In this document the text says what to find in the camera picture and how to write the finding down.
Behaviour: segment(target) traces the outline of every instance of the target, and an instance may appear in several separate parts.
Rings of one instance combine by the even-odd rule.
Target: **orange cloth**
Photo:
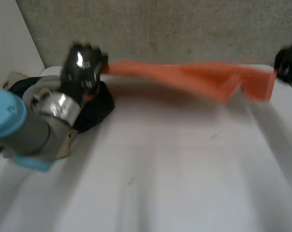
[[[149,78],[219,102],[227,102],[239,88],[251,101],[269,102],[276,79],[275,72],[226,63],[165,65],[115,62],[110,63],[103,73]]]

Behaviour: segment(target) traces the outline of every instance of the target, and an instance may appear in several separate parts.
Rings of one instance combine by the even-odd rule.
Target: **white surface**
[[[19,8],[14,0],[0,0],[0,84],[11,71],[37,76],[44,70]]]
[[[116,109],[68,159],[0,158],[0,232],[292,232],[292,135],[270,106],[105,81]]]

